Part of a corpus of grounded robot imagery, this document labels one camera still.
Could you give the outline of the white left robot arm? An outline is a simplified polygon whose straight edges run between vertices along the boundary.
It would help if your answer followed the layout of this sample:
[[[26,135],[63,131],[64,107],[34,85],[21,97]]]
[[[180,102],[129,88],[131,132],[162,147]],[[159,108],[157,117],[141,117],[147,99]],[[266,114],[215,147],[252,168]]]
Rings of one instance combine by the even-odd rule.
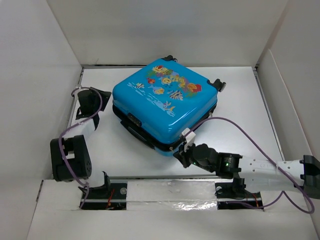
[[[57,182],[77,181],[79,189],[85,196],[95,192],[100,198],[111,194],[111,185],[99,181],[94,187],[87,182],[92,174],[92,162],[86,140],[99,125],[99,112],[103,112],[112,93],[93,87],[79,87],[71,92],[71,96],[79,106],[75,112],[75,120],[58,138],[50,141],[50,156],[53,179]]]

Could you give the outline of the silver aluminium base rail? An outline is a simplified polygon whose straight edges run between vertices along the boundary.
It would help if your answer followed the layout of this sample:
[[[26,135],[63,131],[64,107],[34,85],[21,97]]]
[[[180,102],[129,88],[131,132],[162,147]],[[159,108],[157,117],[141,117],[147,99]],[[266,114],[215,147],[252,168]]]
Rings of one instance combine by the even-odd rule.
[[[242,209],[243,203],[262,205],[261,194],[246,191],[232,197],[227,191],[232,181],[218,178],[110,178],[104,176],[100,186],[86,190],[75,181],[49,180],[45,192],[58,210],[87,211],[195,211]]]

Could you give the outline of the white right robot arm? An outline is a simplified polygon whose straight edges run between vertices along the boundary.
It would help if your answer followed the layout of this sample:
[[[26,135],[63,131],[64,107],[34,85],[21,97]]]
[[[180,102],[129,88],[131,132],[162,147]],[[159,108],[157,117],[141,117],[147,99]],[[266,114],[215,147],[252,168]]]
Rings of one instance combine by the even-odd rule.
[[[189,147],[181,145],[173,156],[184,168],[194,165],[223,179],[232,180],[231,191],[237,197],[247,192],[297,192],[300,189],[311,199],[320,197],[320,162],[312,155],[272,164],[269,160],[217,152],[203,143]]]

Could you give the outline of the blue hard-shell suitcase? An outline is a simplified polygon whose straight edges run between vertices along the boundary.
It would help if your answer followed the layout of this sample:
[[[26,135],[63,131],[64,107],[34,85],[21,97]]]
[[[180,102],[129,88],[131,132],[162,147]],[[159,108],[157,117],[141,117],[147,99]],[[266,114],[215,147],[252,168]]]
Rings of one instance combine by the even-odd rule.
[[[149,148],[171,157],[182,132],[208,118],[226,83],[181,65],[172,55],[159,58],[116,84],[112,110],[122,126]]]

